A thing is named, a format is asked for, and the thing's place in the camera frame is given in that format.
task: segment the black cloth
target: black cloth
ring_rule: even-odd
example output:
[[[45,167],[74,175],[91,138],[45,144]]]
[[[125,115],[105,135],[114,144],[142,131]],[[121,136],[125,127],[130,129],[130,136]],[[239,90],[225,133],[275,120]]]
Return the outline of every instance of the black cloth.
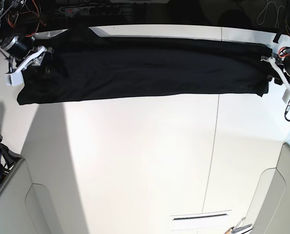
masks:
[[[52,59],[23,72],[20,105],[268,89],[272,50],[261,44],[174,38],[100,38],[88,28],[52,39]]]

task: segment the vent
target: vent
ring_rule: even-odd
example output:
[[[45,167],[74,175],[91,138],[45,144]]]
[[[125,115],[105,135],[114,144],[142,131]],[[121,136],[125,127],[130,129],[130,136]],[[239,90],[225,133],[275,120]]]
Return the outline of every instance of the vent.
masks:
[[[179,215],[171,217],[171,230],[193,230],[223,227],[228,224],[228,219],[231,211],[194,214],[194,215]]]

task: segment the black garment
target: black garment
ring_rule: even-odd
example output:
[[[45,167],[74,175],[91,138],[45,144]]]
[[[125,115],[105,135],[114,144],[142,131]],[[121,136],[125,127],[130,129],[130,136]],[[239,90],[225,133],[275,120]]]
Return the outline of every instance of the black garment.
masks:
[[[272,50],[261,44],[171,38],[100,38],[90,29],[37,40],[55,52],[23,72],[20,105],[176,94],[249,93],[268,87]]]

